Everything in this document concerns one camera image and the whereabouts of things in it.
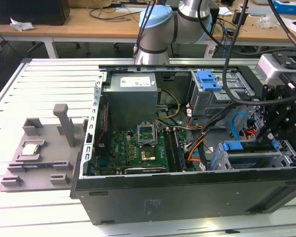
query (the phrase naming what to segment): metal frame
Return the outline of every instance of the metal frame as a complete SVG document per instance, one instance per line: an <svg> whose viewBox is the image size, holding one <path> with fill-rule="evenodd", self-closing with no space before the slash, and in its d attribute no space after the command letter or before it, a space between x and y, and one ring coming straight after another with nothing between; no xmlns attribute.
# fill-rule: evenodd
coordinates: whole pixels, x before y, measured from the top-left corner
<svg viewBox="0 0 296 237"><path fill-rule="evenodd" d="M120 42L120 43L135 43L135 38L113 38L113 37L53 37L53 36L5 36L2 35L5 40L10 41L41 41L44 42L49 58L58 58L58 53L55 48L54 42ZM207 45L204 58L212 58L216 47L216 43L212 40L206 40L200 44ZM290 42L273 42L273 41L239 41L237 40L235 45L251 45L259 46L258 52L262 46L272 47L291 47L294 46Z"/></svg>

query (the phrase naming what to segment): black box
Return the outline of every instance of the black box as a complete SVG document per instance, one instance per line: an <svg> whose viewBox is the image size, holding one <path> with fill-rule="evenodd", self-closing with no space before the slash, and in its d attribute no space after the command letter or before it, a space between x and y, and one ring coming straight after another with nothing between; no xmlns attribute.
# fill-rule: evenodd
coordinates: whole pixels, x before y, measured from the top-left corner
<svg viewBox="0 0 296 237"><path fill-rule="evenodd" d="M209 7L209 9L211 11L211 15L212 15L212 27L210 30L210 33L212 34L214 32L215 24L217 22L219 7L211 0L208 1L208 7Z"/></svg>
<svg viewBox="0 0 296 237"><path fill-rule="evenodd" d="M0 0L0 25L20 22L61 26L69 17L68 0Z"/></svg>

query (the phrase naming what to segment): computer tower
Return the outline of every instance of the computer tower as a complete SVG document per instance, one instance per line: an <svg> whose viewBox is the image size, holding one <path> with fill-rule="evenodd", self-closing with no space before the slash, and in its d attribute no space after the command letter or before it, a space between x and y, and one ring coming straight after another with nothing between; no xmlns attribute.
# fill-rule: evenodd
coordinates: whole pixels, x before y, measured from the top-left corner
<svg viewBox="0 0 296 237"><path fill-rule="evenodd" d="M69 17L68 0L0 0L0 25L20 22L61 26Z"/></svg>

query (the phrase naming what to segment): red wire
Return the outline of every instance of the red wire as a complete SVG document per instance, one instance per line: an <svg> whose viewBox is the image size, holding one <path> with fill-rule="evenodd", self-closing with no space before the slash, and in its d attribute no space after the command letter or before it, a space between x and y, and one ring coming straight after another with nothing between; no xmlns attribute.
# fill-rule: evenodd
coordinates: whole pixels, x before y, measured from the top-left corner
<svg viewBox="0 0 296 237"><path fill-rule="evenodd" d="M102 131L102 133L101 133L101 135L100 135L100 137L99 137L99 139L97 141L97 144L95 146L97 146L99 144L99 142L100 142L100 140L101 140L101 138L102 138L102 136L104 134L104 131L105 131L105 128L106 128L106 125L107 125L107 122L106 122L107 118L106 118L106 116L107 116L107 106L104 105L104 127L103 127L103 131Z"/></svg>

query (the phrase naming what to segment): power cable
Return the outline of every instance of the power cable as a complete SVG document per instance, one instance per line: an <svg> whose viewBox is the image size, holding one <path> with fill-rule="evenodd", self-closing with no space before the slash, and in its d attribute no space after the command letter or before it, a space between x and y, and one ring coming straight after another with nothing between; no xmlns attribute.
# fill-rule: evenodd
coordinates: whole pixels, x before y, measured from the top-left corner
<svg viewBox="0 0 296 237"><path fill-rule="evenodd" d="M293 96L287 97L287 98L283 98L283 99L277 99L277 100L267 100L267 101L248 101L248 100L240 100L237 99L236 97L233 96L232 92L230 91L230 89L228 88L227 85L227 69L228 69L228 65L229 65L229 61L230 61L230 57L231 57L231 53L232 53L232 48L237 40L237 36L241 27L241 22L242 19L245 15L245 11L248 5L248 1L249 0L244 0L243 3L243 8L240 14L240 19L239 22L237 24L237 28L235 30L235 33L233 35L233 38L230 42L230 46L227 52L227 56L226 56L226 60L225 60L225 64L223 67L223 72L222 72L222 84L223 84L223 89L225 90L226 94L228 95L228 97L237 104L241 104L241 105L248 105L248 106L270 106L270 105L280 105L280 104L287 104L290 102L293 102L296 100L296 94L294 94Z"/></svg>
<svg viewBox="0 0 296 237"><path fill-rule="evenodd" d="M198 11L197 11L197 17L198 17L198 21L199 24L201 25L203 31L216 43L218 44L220 47L224 48L225 50L228 50L230 48L226 47L225 45L221 44L204 26L203 22L202 22L202 18L200 15L200 9L201 9L201 3L202 0L200 1L199 5L198 5ZM273 53L273 52L277 52L277 51L296 51L295 48L276 48L276 49L270 49L270 50L266 50L263 52L256 52L256 53L242 53L242 52L235 52L232 51L232 53L238 54L238 55L245 55L245 56L255 56L255 55L262 55L264 53Z"/></svg>
<svg viewBox="0 0 296 237"><path fill-rule="evenodd" d="M21 58L21 59L23 59L23 57L12 47L12 45L10 45L10 43L7 41L7 40L5 40L3 37L2 37L2 35L0 35L0 38L4 41L4 42L6 42L6 44L7 45L9 45L10 46L10 48L15 52L15 54L19 57L19 58Z"/></svg>

